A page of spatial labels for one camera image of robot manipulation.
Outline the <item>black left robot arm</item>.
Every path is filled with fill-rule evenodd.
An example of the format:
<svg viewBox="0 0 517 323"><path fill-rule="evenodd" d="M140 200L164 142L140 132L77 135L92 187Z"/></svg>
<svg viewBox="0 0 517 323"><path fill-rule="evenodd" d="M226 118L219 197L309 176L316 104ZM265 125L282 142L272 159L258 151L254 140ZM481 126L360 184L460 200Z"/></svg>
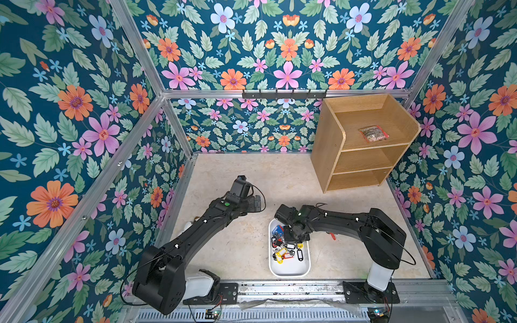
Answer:
<svg viewBox="0 0 517 323"><path fill-rule="evenodd" d="M132 294L163 315L173 312L184 300L197 298L208 304L218 300L219 276L206 269L187 275L186 269L196 253L232 221L262 210L260 195L236 197L228 193L213 200L203 216L173 241L144 250Z"/></svg>

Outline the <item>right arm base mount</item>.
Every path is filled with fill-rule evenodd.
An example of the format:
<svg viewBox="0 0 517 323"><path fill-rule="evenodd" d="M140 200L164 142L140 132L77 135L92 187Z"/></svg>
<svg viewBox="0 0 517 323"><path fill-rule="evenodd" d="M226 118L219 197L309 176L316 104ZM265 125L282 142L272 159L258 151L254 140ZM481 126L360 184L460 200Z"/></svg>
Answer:
<svg viewBox="0 0 517 323"><path fill-rule="evenodd" d="M367 281L342 281L343 295L347 304L399 304L400 298L393 280L385 291L370 286Z"/></svg>

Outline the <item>pile of colourful key tags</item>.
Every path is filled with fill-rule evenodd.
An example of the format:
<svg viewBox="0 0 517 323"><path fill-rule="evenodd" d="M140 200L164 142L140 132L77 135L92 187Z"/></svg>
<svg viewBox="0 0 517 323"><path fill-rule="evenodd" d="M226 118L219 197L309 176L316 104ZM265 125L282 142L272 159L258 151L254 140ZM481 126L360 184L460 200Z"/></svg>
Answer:
<svg viewBox="0 0 517 323"><path fill-rule="evenodd" d="M285 260L296 258L304 261L304 245L286 242L284 228L275 226L271 231L270 243L272 247L272 259L281 265Z"/></svg>

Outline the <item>white storage tray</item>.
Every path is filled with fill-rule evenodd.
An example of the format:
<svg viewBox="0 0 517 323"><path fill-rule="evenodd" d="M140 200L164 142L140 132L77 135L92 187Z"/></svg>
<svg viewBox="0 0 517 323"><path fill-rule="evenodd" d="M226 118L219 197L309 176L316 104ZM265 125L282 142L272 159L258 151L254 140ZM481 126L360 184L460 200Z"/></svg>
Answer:
<svg viewBox="0 0 517 323"><path fill-rule="evenodd" d="M279 278L300 278L311 269L309 242L286 242L284 225L277 219L269 222L269 269Z"/></svg>

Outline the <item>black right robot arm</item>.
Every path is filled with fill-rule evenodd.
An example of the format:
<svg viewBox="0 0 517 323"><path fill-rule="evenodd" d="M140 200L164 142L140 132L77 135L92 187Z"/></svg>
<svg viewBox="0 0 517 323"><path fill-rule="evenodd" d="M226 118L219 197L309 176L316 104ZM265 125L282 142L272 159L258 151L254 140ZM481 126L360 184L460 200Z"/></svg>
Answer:
<svg viewBox="0 0 517 323"><path fill-rule="evenodd" d="M366 284L378 292L388 289L402 262L407 234L380 209L344 213L316 205L303 205L300 209L281 205L275 219L284 225L284 237L289 243L309 241L312 233L320 231L361 241L373 261Z"/></svg>

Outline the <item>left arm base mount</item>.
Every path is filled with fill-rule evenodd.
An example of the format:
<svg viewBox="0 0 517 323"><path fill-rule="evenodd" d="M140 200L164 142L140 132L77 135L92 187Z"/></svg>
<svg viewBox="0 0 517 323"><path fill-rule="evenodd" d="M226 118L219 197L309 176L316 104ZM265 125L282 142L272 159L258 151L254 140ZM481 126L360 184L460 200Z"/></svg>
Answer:
<svg viewBox="0 0 517 323"><path fill-rule="evenodd" d="M238 288L237 283L219 283L206 296L185 299L183 305L234 305L237 304Z"/></svg>

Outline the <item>wooden shelf cabinet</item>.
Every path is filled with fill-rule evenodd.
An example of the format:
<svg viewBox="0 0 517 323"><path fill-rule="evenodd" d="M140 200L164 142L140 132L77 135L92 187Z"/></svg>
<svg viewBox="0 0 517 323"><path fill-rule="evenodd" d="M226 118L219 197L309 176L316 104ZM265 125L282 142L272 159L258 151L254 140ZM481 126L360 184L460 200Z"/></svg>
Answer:
<svg viewBox="0 0 517 323"><path fill-rule="evenodd" d="M373 125L390 137L368 143L359 130ZM310 156L322 191L382 184L420 131L389 94L325 98Z"/></svg>

